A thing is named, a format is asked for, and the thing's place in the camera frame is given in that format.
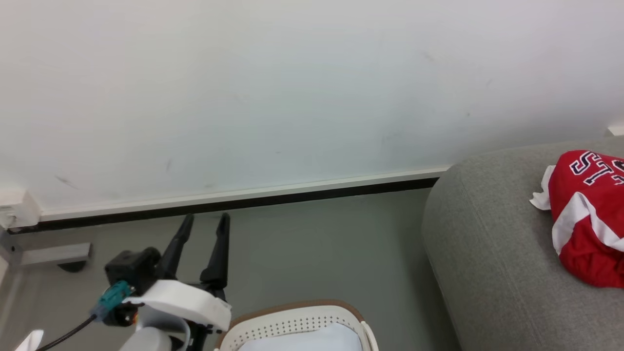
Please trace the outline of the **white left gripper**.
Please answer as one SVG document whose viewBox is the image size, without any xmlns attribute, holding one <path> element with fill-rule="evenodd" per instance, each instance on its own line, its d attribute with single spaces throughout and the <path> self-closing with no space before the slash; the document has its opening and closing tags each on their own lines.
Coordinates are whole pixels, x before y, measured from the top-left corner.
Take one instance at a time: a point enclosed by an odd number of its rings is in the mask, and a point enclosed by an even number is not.
<svg viewBox="0 0 624 351">
<path fill-rule="evenodd" d="M 136 329 L 152 328 L 162 333 L 190 333 L 189 323 L 226 332 L 232 321 L 232 307 L 211 293 L 177 281 L 177 269 L 184 245 L 190 238 L 195 215 L 187 214 L 170 240 L 156 267 L 156 281 L 145 293 L 123 301 L 122 321 Z M 221 214 L 216 242 L 200 282 L 213 290 L 228 284 L 231 217 Z"/>
</svg>

